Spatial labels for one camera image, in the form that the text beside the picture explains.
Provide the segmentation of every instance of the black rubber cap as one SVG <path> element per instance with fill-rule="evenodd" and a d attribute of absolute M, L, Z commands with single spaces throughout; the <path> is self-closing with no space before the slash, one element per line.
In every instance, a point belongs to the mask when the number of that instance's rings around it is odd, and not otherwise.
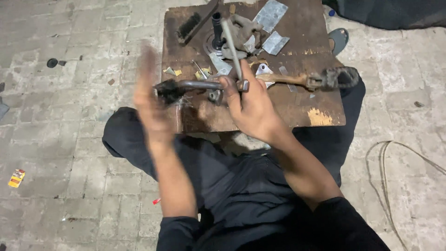
<path fill-rule="evenodd" d="M 58 62 L 59 61 L 57 59 L 50 59 L 48 62 L 46 62 L 46 66 L 48 66 L 48 68 L 54 68 Z"/>

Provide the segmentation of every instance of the hand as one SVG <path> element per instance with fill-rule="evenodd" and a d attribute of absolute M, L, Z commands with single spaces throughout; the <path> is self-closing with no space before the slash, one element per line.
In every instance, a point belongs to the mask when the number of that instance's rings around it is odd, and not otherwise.
<path fill-rule="evenodd" d="M 167 117 L 164 105 L 153 93 L 156 81 L 157 54 L 150 46 L 143 45 L 142 56 L 136 80 L 133 103 L 143 124 L 146 144 L 150 150 L 171 146 L 174 138 L 172 122 Z"/>
<path fill-rule="evenodd" d="M 249 81 L 249 91 L 241 95 L 235 88 L 234 80 L 220 77 L 227 98 L 229 113 L 235 125 L 246 135 L 274 146 L 277 135 L 289 131 L 274 110 L 266 84 L 256 79 L 246 60 L 240 61 L 243 78 Z"/>

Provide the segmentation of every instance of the paved floor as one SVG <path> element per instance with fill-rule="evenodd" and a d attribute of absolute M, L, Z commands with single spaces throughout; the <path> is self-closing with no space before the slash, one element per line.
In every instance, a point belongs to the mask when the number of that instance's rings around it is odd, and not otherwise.
<path fill-rule="evenodd" d="M 1 95 L 11 107 L 0 121 L 0 241 L 8 251 L 155 250 L 157 184 L 111 158 L 100 137 L 113 110 L 131 105 L 141 39 L 160 50 L 164 11 L 203 3 L 0 0 Z M 381 191 L 378 150 L 370 153 L 370 173 L 364 157 L 375 142 L 394 139 L 446 162 L 446 32 L 381 31 L 326 18 L 329 30 L 349 30 L 339 59 L 358 68 L 367 86 L 342 191 L 391 250 L 402 250 L 370 185 Z M 68 62 L 49 69 L 53 57 Z M 397 145 L 385 160 L 403 241 L 411 251 L 445 250 L 446 177 Z M 26 170 L 18 189 L 7 186 L 16 168 Z"/>

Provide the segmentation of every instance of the wooden board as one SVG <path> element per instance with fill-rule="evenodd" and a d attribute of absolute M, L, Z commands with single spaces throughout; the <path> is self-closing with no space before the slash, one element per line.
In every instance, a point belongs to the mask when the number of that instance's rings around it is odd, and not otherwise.
<path fill-rule="evenodd" d="M 261 53 L 258 58 L 265 58 L 269 68 L 280 73 L 279 67 L 285 66 L 290 75 L 301 72 L 320 72 L 324 68 L 337 65 L 337 60 L 331 54 L 326 32 L 323 7 L 320 1 L 314 0 L 279 0 L 288 6 L 288 10 L 275 27 L 284 37 L 290 37 L 289 42 L 277 56 Z M 235 5 L 235 13 L 248 19 L 255 15 L 265 5 L 266 0 L 254 4 L 242 2 L 220 4 L 218 11 L 223 17 L 229 16 L 229 8 Z M 172 67 L 182 70 L 177 77 L 161 73 L 161 80 L 196 79 L 197 68 L 191 61 L 194 59 L 200 67 L 212 66 L 211 60 L 204 52 L 205 35 L 212 31 L 209 20 L 199 33 L 182 47 L 177 42 L 175 31 L 181 23 L 194 12 L 200 12 L 201 6 L 170 8 L 165 14 L 164 40 L 162 53 L 162 69 Z M 269 36 L 262 31 L 262 42 Z M 281 117 L 292 127 L 299 126 L 342 126 L 345 125 L 345 115 L 339 90 L 330 92 L 316 91 L 310 98 L 310 92 L 298 87 L 298 93 L 290 92 L 285 84 L 276 84 L 268 89 L 271 99 Z M 169 108 L 169 115 L 177 122 L 177 132 L 211 132 L 232 131 L 237 127 L 232 122 L 228 109 L 215 106 L 207 100 L 206 94 L 188 93 L 181 104 Z"/>

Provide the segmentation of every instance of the cable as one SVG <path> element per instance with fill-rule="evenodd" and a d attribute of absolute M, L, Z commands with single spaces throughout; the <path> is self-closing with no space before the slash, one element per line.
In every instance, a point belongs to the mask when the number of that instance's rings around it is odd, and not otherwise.
<path fill-rule="evenodd" d="M 416 153 L 424 161 L 429 163 L 437 171 L 439 171 L 441 174 L 443 174 L 445 176 L 446 176 L 446 170 L 444 168 L 442 168 L 441 166 L 437 165 L 436 163 L 434 163 L 432 160 L 426 158 L 422 154 L 420 154 L 417 151 L 415 151 L 414 149 L 410 148 L 409 146 L 407 146 L 407 145 L 405 145 L 403 143 L 397 142 L 397 141 L 393 141 L 393 140 L 381 141 L 381 142 L 375 143 L 372 147 L 370 147 L 370 149 L 367 151 L 367 153 L 365 155 L 365 162 L 366 162 L 366 168 L 367 168 L 367 173 L 368 173 L 368 181 L 369 181 L 370 185 L 373 187 L 373 189 L 375 190 L 375 193 L 378 196 L 378 200 L 380 201 L 380 204 L 381 204 L 381 206 L 382 206 L 382 208 L 384 210 L 384 214 L 386 215 L 386 218 L 389 221 L 389 224 L 390 224 L 393 232 L 395 233 L 396 237 L 398 238 L 398 240 L 400 241 L 401 245 L 403 246 L 404 251 L 409 251 L 408 248 L 406 247 L 406 244 L 404 243 L 403 239 L 401 238 L 400 234 L 398 233 L 398 230 L 395 227 L 395 223 L 393 222 L 392 210 L 390 208 L 390 202 L 389 202 L 389 197 L 388 197 L 387 174 L 386 174 L 386 166 L 385 166 L 385 154 L 386 154 L 386 150 L 387 150 L 388 146 L 391 143 L 404 146 L 407 149 L 411 150 L 412 152 Z M 379 163 L 380 163 L 381 185 L 382 185 L 382 189 L 383 189 L 383 194 L 384 194 L 384 199 L 385 199 L 386 206 L 384 206 L 384 204 L 383 204 L 383 202 L 381 200 L 381 197 L 380 197 L 380 194 L 378 192 L 378 189 L 372 183 L 372 175 L 370 173 L 370 166 L 368 164 L 368 156 L 369 156 L 370 152 L 372 151 L 373 148 L 375 148 L 377 145 L 380 145 L 380 144 L 383 144 L 383 146 L 380 149 L 380 154 L 378 155 L 378 160 L 379 160 Z"/>

